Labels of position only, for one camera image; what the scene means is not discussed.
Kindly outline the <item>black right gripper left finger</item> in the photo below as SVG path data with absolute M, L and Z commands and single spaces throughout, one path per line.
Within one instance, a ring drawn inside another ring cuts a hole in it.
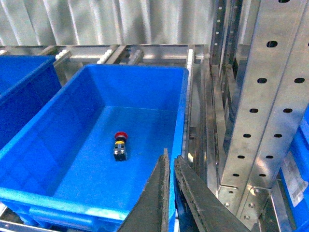
M 170 165 L 168 149 L 159 157 L 133 209 L 119 232 L 167 232 L 169 230 Z

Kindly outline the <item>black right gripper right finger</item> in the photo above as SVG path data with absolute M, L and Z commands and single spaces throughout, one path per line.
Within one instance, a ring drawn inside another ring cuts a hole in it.
M 182 232 L 248 232 L 210 191 L 206 183 L 178 156 L 174 160 L 175 204 Z

